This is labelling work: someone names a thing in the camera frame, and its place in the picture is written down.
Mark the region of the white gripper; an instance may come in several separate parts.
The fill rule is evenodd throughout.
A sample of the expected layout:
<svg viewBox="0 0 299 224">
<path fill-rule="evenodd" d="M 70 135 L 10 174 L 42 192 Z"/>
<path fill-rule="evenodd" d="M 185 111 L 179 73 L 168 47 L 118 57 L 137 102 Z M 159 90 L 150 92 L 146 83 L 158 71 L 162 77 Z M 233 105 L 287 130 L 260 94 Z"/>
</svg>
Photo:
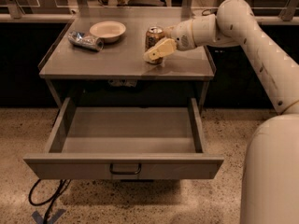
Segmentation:
<svg viewBox="0 0 299 224">
<path fill-rule="evenodd" d="M 146 62 L 153 62 L 168 56 L 174 53 L 176 49 L 186 51 L 196 48 L 192 33 L 192 20 L 180 22 L 175 26 L 165 27 L 164 35 L 167 38 L 161 39 L 144 53 L 143 59 Z"/>
</svg>

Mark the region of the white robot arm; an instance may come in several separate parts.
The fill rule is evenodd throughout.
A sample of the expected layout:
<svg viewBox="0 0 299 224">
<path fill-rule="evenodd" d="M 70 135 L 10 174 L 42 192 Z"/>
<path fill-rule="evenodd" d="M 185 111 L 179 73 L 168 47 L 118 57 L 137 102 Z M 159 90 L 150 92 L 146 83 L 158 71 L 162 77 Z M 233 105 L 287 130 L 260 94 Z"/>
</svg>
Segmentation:
<svg viewBox="0 0 299 224">
<path fill-rule="evenodd" d="M 239 45 L 278 113 L 247 145 L 240 224 L 299 224 L 299 65 L 256 21 L 244 0 L 224 0 L 215 14 L 165 29 L 147 62 L 176 50 Z"/>
</svg>

